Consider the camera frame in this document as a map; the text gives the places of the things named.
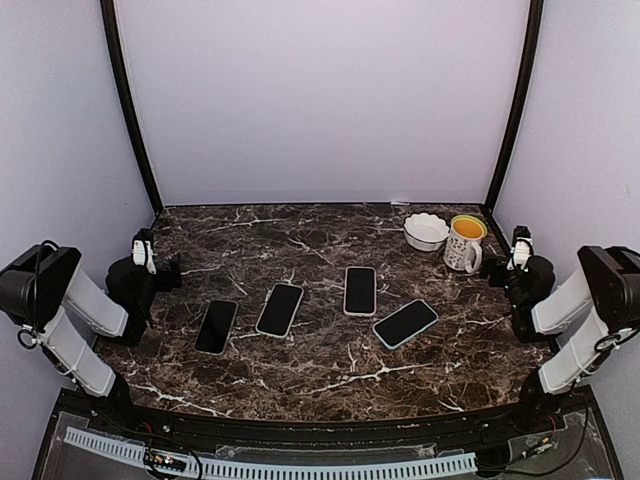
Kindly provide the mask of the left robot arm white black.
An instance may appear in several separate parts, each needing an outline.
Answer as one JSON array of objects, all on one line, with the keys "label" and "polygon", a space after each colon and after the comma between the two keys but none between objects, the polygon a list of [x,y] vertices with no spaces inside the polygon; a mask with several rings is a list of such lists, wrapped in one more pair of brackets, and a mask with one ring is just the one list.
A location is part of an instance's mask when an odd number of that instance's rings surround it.
[{"label": "left robot arm white black", "polygon": [[134,435],[141,415],[125,401],[122,375],[99,357],[89,338],[139,344],[152,326],[156,294],[182,284],[180,256],[164,268],[154,260],[152,242],[137,240],[129,256],[110,266],[100,287],[85,272],[77,248],[46,240],[1,271],[1,310],[18,326],[19,343],[41,349],[86,394],[108,399],[101,417],[120,436]]}]

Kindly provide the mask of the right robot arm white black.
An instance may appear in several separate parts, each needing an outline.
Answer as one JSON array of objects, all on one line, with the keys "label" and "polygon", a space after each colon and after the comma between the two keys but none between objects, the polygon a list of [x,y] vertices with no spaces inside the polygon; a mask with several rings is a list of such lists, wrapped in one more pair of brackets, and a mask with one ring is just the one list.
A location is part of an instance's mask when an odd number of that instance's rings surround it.
[{"label": "right robot arm white black", "polygon": [[530,253],[489,258],[480,269],[490,286],[503,290],[521,342],[551,341],[580,324],[525,380],[521,403],[510,413],[511,426],[521,434],[547,420],[553,396],[568,393],[639,334],[639,253],[624,246],[583,246],[577,255],[579,267],[559,286],[552,263]]}]

